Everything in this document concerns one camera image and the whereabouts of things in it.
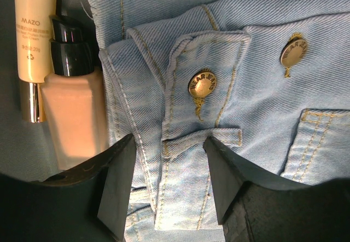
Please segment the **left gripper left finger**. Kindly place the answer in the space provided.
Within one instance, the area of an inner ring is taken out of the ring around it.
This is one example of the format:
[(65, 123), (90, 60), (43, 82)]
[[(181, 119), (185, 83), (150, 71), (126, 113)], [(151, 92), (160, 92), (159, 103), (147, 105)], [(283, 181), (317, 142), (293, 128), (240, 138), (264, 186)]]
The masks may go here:
[(1, 175), (1, 241), (124, 241), (135, 161), (128, 134), (42, 182)]

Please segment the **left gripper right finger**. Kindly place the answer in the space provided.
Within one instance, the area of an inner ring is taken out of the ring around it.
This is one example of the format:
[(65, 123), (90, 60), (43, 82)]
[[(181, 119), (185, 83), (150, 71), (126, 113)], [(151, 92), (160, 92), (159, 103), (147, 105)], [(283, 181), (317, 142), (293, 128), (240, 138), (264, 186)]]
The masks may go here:
[(226, 241), (349, 241), (349, 180), (305, 185), (239, 156), (215, 137), (207, 154)]

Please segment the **light blue denim garment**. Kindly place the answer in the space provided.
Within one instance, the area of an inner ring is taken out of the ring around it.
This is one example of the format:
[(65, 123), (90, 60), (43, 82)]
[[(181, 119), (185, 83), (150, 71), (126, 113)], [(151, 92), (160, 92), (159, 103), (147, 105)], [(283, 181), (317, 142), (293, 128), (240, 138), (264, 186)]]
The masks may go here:
[(349, 0), (88, 0), (126, 241), (223, 241), (203, 143), (303, 184), (349, 177)]

